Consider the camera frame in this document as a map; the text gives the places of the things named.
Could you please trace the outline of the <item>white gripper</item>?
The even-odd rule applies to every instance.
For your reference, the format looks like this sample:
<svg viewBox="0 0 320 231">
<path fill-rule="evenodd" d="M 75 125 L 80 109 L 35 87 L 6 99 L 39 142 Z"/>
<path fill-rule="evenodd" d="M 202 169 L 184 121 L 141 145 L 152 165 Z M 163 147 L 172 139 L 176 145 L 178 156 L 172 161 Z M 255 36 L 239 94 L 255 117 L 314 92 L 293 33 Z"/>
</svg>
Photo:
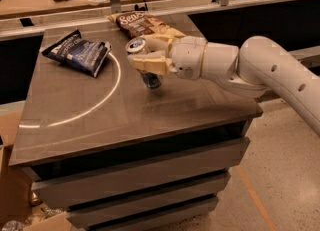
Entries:
<svg viewBox="0 0 320 231">
<path fill-rule="evenodd" d="M 130 54 L 128 60 L 134 68 L 157 75 L 176 73 L 179 78 L 188 80 L 200 78 L 207 45 L 205 38 L 186 36 L 178 39 L 166 34 L 143 35 L 143 38 L 152 53 Z"/>
</svg>

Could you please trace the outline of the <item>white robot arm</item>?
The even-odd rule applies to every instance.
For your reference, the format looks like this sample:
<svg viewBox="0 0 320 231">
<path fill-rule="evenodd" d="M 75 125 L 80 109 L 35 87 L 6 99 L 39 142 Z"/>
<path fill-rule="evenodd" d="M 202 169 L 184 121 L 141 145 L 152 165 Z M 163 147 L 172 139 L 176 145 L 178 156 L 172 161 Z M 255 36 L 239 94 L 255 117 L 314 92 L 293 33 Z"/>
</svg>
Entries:
<svg viewBox="0 0 320 231">
<path fill-rule="evenodd" d="M 270 89 L 320 135 L 320 77 L 269 38 L 254 36 L 237 47 L 202 37 L 153 34 L 130 40 L 126 51 L 141 73 L 202 78 L 249 98 Z"/>
</svg>

